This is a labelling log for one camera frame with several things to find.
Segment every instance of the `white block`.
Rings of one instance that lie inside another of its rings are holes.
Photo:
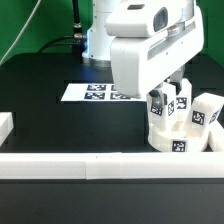
[[[86,179],[122,178],[122,159],[119,155],[98,155],[95,159],[86,160]]]
[[[166,131],[151,125],[148,141],[161,152],[201,152],[207,147],[208,133],[201,137],[186,138],[184,130]]]
[[[0,146],[13,129],[12,113],[0,113]]]
[[[177,95],[177,121],[186,121],[191,109],[192,85],[188,79],[182,80],[182,91]]]
[[[224,97],[221,96],[204,93],[196,97],[185,123],[186,136],[201,137],[208,133],[223,104]]]
[[[224,152],[224,129],[218,121],[209,132],[208,144],[214,152]]]
[[[176,87],[163,83],[162,92],[167,95],[167,105],[163,109],[152,106],[152,97],[147,94],[147,110],[149,124],[154,124],[162,130],[170,130],[177,121]]]

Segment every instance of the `white plastic part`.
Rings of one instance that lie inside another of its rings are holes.
[[[182,80],[182,90],[176,96],[177,100],[177,121],[186,121],[191,109],[192,85],[188,79]]]
[[[118,38],[111,44],[111,67],[116,89],[142,98],[201,51],[204,43],[201,11],[181,34],[167,38],[162,31],[151,38]]]
[[[209,132],[208,144],[214,152],[224,152],[224,129],[217,120]]]
[[[110,45],[114,37],[106,33],[108,16],[120,0],[93,0],[93,24],[87,31],[87,50],[82,54],[84,62],[89,60],[110,61]]]
[[[150,145],[161,152],[202,152],[207,148],[208,132],[201,137],[187,138],[184,129],[177,126],[168,131],[151,124],[149,129]]]
[[[0,146],[13,129],[12,113],[0,113]]]
[[[176,87],[164,82],[161,91],[167,95],[167,105],[162,109],[154,107],[152,97],[147,94],[148,121],[161,130],[171,130],[177,121]]]
[[[224,153],[215,152],[3,153],[0,179],[224,178],[223,161]]]
[[[181,18],[182,4],[176,0],[121,0],[106,23],[107,33],[117,37],[151,37],[177,23]],[[156,15],[166,13],[167,24],[160,18],[162,28],[154,28]]]
[[[203,93],[196,97],[185,123],[187,137],[201,137],[209,133],[224,104],[224,97]]]

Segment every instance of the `cable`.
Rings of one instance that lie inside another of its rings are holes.
[[[74,39],[74,36],[64,36],[64,37],[54,39],[54,40],[46,43],[43,47],[41,47],[41,49],[37,53],[41,53],[43,50],[48,48],[49,45],[52,45],[52,44],[57,43],[57,42],[62,41],[62,40],[69,40],[69,39]]]
[[[56,46],[75,46],[80,45],[80,43],[61,43],[61,44],[49,44],[46,47],[42,47],[38,53],[42,53],[44,50],[46,50],[49,47],[56,47]]]
[[[8,51],[5,53],[5,55],[2,57],[1,61],[0,61],[0,66],[4,63],[5,58],[9,55],[9,53],[12,51],[12,49],[15,47],[15,45],[17,44],[17,42],[19,41],[20,37],[22,36],[22,34],[24,33],[24,31],[26,30],[27,26],[29,25],[31,19],[33,18],[34,14],[36,13],[40,3],[42,0],[38,0],[37,4],[35,5],[32,13],[30,14],[28,20],[26,21],[25,25],[23,26],[22,30],[20,31],[19,35],[17,36],[17,38],[15,39],[15,41],[13,42],[13,44],[11,45],[11,47],[8,49]]]

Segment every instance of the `white robot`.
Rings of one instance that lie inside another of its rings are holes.
[[[93,6],[85,62],[111,63],[118,92],[146,95],[149,143],[162,152],[203,151],[208,143],[224,151],[217,121],[224,98],[204,93],[191,105],[191,84],[182,80],[184,64],[204,43],[195,0],[95,0]]]

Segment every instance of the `black metal rod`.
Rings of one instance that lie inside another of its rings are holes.
[[[74,33],[82,33],[78,0],[72,0],[72,5],[73,5],[73,17],[74,17]]]

